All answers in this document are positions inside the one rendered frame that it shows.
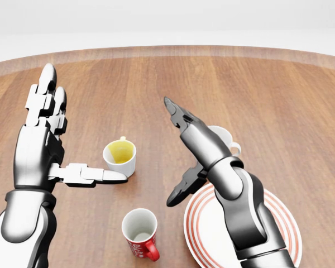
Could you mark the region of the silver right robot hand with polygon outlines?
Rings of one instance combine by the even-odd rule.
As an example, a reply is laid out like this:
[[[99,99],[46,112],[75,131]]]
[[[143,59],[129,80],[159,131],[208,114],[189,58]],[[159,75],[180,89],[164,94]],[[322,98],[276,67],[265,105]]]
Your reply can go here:
[[[242,193],[243,183],[230,163],[222,163],[223,159],[232,156],[227,145],[201,119],[170,98],[165,97],[164,103],[173,125],[180,131],[181,140],[197,160],[196,166],[189,168],[181,182],[175,186],[166,205],[178,205],[208,180],[220,191],[224,199],[237,199]]]

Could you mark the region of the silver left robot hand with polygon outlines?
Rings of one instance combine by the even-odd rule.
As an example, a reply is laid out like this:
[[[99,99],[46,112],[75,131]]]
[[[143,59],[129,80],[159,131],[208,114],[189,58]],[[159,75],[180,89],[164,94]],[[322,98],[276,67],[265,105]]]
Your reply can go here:
[[[119,184],[128,181],[123,173],[69,163],[61,167],[64,148],[60,136],[67,127],[66,92],[56,85],[53,64],[47,63],[39,82],[31,85],[25,104],[28,114],[20,129],[14,156],[15,188],[51,192],[57,182],[90,187],[96,183]]]

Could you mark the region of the plain white mug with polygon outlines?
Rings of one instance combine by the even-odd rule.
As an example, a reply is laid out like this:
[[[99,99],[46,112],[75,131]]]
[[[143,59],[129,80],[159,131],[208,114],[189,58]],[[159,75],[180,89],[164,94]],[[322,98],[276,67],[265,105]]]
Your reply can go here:
[[[238,143],[234,142],[233,137],[228,130],[220,126],[208,126],[208,128],[222,139],[222,141],[230,149],[233,156],[240,156],[242,151],[241,146]]]

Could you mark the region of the white plate with red rings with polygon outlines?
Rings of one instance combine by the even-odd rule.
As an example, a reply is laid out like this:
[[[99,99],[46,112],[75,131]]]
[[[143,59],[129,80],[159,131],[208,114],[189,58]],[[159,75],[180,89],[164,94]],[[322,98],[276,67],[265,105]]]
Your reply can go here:
[[[282,234],[294,266],[299,267],[303,244],[294,217],[285,204],[266,189],[264,199]],[[199,189],[190,199],[185,210],[183,227],[189,250],[200,267],[242,268],[226,229],[222,206],[211,183]]]

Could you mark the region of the white mug with yellow inside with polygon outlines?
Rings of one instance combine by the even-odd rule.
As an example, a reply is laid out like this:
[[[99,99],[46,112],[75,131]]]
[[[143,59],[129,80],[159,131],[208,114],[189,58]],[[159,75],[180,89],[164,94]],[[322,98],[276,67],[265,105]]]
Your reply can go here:
[[[136,146],[125,136],[121,136],[105,146],[102,156],[110,170],[129,178],[135,172],[136,154]]]

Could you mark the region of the red mug with white print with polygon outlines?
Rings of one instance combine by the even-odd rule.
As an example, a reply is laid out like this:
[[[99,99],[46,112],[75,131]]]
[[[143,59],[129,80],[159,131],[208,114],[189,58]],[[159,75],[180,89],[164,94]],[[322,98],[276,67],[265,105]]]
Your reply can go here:
[[[157,218],[152,211],[136,208],[123,218],[122,233],[132,253],[141,259],[155,262],[160,258],[156,247]]]

